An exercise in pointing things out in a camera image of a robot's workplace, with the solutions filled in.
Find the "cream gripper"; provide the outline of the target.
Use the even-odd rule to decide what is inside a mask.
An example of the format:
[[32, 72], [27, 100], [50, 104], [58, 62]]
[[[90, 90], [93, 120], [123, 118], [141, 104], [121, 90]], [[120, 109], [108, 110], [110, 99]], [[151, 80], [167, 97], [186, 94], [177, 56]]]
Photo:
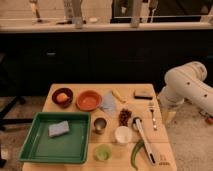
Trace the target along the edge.
[[174, 103], [161, 103], [161, 113], [162, 113], [162, 122], [164, 125], [167, 125], [171, 122], [176, 114], [177, 105]]

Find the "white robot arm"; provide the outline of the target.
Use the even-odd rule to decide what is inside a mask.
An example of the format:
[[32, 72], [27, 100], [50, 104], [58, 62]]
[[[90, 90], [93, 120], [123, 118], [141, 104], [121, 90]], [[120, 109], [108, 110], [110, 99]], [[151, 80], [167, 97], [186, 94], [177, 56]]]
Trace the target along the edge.
[[202, 114], [213, 118], [213, 87], [204, 83], [206, 77], [207, 69], [198, 61], [174, 67], [166, 72], [165, 86], [157, 96], [164, 124], [174, 118], [176, 110], [186, 99], [197, 105]]

